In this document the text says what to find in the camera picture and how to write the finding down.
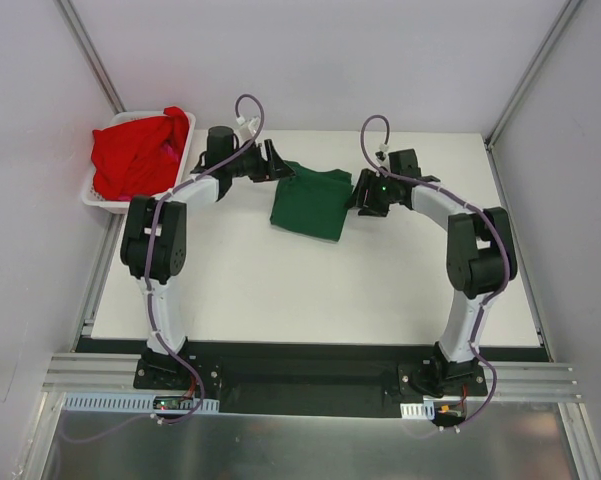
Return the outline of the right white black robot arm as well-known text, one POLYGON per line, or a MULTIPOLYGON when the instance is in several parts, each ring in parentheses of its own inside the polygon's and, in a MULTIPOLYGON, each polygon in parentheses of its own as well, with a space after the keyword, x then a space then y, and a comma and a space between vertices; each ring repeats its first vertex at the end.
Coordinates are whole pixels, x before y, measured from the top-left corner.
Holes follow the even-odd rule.
POLYGON ((389 152, 383 144, 361 171, 346 203, 360 216, 385 217, 401 205, 446 233, 446 272, 454 290, 446 327, 428 363, 409 375, 411 388, 440 398, 480 372, 480 338, 488 313, 518 271, 509 215, 481 209, 423 176, 413 149, 389 152))

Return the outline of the green t shirt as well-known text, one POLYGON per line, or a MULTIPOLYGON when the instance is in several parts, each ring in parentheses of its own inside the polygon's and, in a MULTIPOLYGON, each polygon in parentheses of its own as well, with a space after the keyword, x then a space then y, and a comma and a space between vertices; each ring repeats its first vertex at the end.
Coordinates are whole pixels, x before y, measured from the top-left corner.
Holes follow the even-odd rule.
POLYGON ((315 171, 289 162, 295 175, 276 187, 270 224, 288 232, 338 242, 353 192, 352 174, 333 169, 315 171))

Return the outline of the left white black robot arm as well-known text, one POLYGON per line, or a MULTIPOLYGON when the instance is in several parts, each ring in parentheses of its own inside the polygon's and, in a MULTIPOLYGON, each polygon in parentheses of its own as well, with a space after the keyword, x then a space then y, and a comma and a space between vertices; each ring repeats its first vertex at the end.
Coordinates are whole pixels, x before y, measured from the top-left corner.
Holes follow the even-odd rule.
POLYGON ((192 374, 176 286, 186 262, 189 216, 223 199, 236 178, 263 183, 294 175, 272 140, 240 143, 232 128, 216 126, 183 182, 160 195, 132 198, 120 257, 145 298, 150 333, 141 359, 167 387, 185 386, 192 374))

